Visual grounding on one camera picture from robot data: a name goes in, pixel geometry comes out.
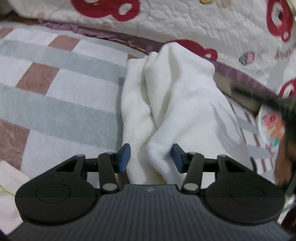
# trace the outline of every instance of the purple trim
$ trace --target purple trim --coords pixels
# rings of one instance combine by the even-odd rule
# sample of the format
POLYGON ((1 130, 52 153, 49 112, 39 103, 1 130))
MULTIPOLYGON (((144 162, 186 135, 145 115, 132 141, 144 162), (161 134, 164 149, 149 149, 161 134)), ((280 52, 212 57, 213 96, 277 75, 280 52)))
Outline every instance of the purple trim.
MULTIPOLYGON (((77 24, 54 23, 54 22, 47 22, 44 20, 39 20, 38 22, 40 25, 44 27, 49 27, 49 28, 58 29, 58 30, 69 30, 78 34, 126 43, 131 47, 137 47, 137 48, 143 49, 147 53, 150 53, 152 51, 159 52, 161 47, 164 45, 164 43, 156 42, 156 41, 145 39, 145 38, 135 37, 128 34, 115 33, 115 32, 106 31, 106 30, 99 30, 94 28, 84 28, 84 27, 78 26, 77 24)), ((265 96, 269 98, 276 97, 276 94, 274 92, 272 92, 271 90, 269 90, 268 88, 266 88, 265 86, 263 86, 262 84, 260 84, 259 82, 251 78, 250 76, 240 72, 239 70, 214 60, 209 60, 209 61, 211 61, 215 66, 216 72, 221 74, 222 76, 226 78, 230 78, 233 81, 240 83, 241 85, 251 90, 259 92, 261 96, 265 96)))

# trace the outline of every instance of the red bear print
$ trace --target red bear print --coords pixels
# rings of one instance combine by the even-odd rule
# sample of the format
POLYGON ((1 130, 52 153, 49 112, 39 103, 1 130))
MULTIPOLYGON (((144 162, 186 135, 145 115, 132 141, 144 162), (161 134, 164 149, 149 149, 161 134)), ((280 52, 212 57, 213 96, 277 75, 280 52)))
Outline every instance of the red bear print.
POLYGON ((116 20, 124 22, 135 18, 140 12, 139 0, 98 0, 87 3, 85 0, 71 0, 75 9, 84 16, 102 18, 112 15, 116 20), (123 4, 131 4, 126 14, 120 14, 119 8, 123 4))
POLYGON ((187 48, 188 50, 190 50, 191 52, 200 55, 200 56, 205 56, 206 55, 210 55, 209 59, 216 61, 218 58, 218 53, 216 50, 214 49, 204 49, 203 46, 201 46, 200 44, 192 41, 192 40, 188 40, 188 39, 179 39, 179 40, 172 40, 169 41, 170 42, 176 42, 178 44, 180 44, 181 46, 187 48))
POLYGON ((285 0, 268 0, 266 24, 269 32, 274 36, 280 36, 283 42, 290 39, 293 14, 285 0))

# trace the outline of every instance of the white cloth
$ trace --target white cloth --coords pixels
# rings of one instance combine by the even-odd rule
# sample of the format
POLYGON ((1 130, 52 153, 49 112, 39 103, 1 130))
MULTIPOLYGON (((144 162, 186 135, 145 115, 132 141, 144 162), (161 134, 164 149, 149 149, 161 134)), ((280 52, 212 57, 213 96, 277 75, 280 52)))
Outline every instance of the white cloth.
POLYGON ((15 206, 15 193, 29 178, 5 161, 0 161, 0 229, 11 233, 22 219, 15 206))
POLYGON ((206 158, 226 154, 252 169, 236 117, 216 87, 209 61, 169 43, 159 53, 131 59, 127 67, 121 112, 123 143, 131 145, 131 183, 165 180, 181 185, 184 174, 170 156, 174 143, 206 158))

